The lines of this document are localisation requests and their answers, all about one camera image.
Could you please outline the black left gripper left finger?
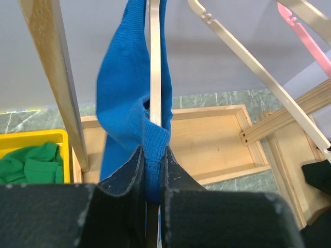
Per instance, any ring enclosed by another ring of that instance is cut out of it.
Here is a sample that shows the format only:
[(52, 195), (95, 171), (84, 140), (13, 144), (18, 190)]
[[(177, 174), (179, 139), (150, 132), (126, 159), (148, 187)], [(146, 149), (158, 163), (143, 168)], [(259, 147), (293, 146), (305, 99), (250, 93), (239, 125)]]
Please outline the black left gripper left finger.
[(129, 160), (109, 177), (98, 183), (98, 186), (112, 197), (124, 197), (130, 192), (145, 191), (144, 152), (139, 145)]

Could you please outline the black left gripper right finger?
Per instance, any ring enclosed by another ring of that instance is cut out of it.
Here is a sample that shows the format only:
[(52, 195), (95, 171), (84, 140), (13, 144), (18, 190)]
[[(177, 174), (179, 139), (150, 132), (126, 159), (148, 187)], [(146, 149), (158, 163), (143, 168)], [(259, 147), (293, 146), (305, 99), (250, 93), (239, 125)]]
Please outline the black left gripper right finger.
[(176, 192), (205, 192), (201, 186), (187, 171), (177, 162), (175, 155), (169, 146), (166, 146), (164, 156), (161, 160), (160, 176), (161, 192), (172, 190)]

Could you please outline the blue tank top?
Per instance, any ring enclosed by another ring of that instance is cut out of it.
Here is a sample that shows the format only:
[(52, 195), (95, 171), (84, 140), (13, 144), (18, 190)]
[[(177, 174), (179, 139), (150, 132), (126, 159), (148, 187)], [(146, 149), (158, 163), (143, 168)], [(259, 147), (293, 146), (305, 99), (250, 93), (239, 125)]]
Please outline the blue tank top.
[(96, 114), (107, 133), (101, 166), (105, 179), (126, 163), (138, 145), (145, 156), (145, 194), (160, 203), (161, 159), (171, 137), (172, 84), (165, 35), (161, 34), (162, 124), (149, 120), (150, 65), (145, 41), (145, 1), (129, 1), (97, 79)]

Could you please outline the beige wooden hanger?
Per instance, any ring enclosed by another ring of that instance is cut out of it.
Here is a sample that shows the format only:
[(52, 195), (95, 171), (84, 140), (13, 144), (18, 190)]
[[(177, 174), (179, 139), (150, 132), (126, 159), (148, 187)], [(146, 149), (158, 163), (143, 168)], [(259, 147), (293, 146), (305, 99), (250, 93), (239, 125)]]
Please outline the beige wooden hanger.
[[(321, 38), (330, 44), (330, 32), (327, 26), (330, 19), (316, 9), (308, 1), (280, 1), (309, 25)], [(262, 64), (216, 19), (207, 13), (197, 0), (188, 1), (192, 11), (246, 64), (246, 66), (267, 86), (277, 97), (291, 116), (314, 141), (321, 153), (330, 160), (330, 143), (319, 128), (308, 118), (303, 109), (282, 88)]]
[[(159, 0), (148, 1), (149, 41), (150, 41), (150, 111), (149, 119), (161, 126), (161, 39)], [(158, 244), (159, 207), (147, 204), (146, 247), (157, 247)]]

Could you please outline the pink plastic hanger on rack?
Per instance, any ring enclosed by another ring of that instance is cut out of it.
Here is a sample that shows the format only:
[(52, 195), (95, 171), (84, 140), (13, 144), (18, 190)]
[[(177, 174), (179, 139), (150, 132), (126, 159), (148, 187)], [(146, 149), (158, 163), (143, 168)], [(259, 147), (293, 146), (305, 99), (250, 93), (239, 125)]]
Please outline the pink plastic hanger on rack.
[(277, 3), (279, 14), (287, 22), (287, 24), (293, 29), (297, 37), (301, 40), (303, 45), (307, 48), (309, 53), (315, 59), (315, 61), (322, 68), (324, 73), (330, 79), (330, 60), (326, 54), (320, 49), (314, 39), (306, 31), (301, 23), (296, 22), (297, 18), (293, 16), (293, 13), (281, 3)]

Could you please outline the wooden clothes rack centre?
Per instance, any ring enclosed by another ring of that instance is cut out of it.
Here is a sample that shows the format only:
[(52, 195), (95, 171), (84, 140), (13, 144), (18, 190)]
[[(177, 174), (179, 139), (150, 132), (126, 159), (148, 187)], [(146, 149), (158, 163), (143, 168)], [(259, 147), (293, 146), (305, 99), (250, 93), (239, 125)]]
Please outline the wooden clothes rack centre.
[[(106, 133), (95, 116), (80, 116), (58, 1), (19, 2), (49, 80), (69, 139), (70, 183), (97, 182)], [(285, 110), (263, 111), (258, 126), (280, 117), (278, 131), (295, 122)], [(180, 165), (201, 185), (272, 170), (263, 139), (249, 145), (253, 128), (244, 105), (175, 110), (170, 146)]]

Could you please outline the wooden clothes rack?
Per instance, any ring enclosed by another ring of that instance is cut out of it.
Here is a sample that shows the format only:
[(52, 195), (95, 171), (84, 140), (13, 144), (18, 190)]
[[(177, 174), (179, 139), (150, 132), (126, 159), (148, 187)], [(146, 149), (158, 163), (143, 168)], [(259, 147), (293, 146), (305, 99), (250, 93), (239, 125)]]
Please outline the wooden clothes rack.
[(312, 224), (330, 207), (330, 196), (306, 183), (302, 165), (325, 158), (296, 122), (267, 136), (263, 142), (278, 192), (292, 208), (298, 227)]
[[(58, 1), (19, 2), (49, 80), (69, 139), (70, 183), (97, 182), (106, 133), (95, 116), (80, 116)], [(295, 122), (285, 110), (263, 111), (258, 126), (280, 117), (278, 131)], [(244, 105), (175, 110), (170, 146), (180, 165), (201, 185), (272, 170), (263, 139), (249, 145), (253, 128)]]

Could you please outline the green garment in tray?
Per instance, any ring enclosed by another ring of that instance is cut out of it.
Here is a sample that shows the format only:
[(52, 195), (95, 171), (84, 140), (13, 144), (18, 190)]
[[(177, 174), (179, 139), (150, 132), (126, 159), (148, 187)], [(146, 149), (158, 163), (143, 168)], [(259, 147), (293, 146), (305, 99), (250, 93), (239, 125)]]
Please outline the green garment in tray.
[(22, 183), (64, 183), (58, 144), (23, 147), (1, 158), (1, 184)]

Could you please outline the wooden clothes rack right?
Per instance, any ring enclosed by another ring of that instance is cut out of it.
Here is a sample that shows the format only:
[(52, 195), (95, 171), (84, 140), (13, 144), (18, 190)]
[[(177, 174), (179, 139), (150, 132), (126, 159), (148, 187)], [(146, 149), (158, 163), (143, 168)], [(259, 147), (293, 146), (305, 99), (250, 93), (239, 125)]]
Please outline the wooden clothes rack right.
[(325, 158), (296, 122), (267, 136), (263, 142), (278, 192), (292, 208), (298, 227), (312, 224), (330, 207), (330, 196), (306, 183), (302, 165)]

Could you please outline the yellow plastic tray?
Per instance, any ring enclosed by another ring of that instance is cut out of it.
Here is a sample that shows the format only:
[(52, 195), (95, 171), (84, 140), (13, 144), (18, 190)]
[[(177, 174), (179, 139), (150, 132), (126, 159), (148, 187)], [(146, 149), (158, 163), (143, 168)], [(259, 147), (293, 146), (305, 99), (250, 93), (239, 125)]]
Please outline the yellow plastic tray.
[(1, 135), (1, 184), (70, 181), (69, 139), (65, 130)]

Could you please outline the black hanging garment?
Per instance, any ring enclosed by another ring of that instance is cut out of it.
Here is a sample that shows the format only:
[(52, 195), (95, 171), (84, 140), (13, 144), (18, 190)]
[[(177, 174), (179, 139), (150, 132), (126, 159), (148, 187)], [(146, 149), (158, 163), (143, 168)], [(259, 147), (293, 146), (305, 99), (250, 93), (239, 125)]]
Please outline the black hanging garment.
[[(330, 162), (306, 164), (302, 166), (305, 181), (312, 187), (330, 195)], [(305, 247), (330, 247), (330, 209), (300, 231)]]

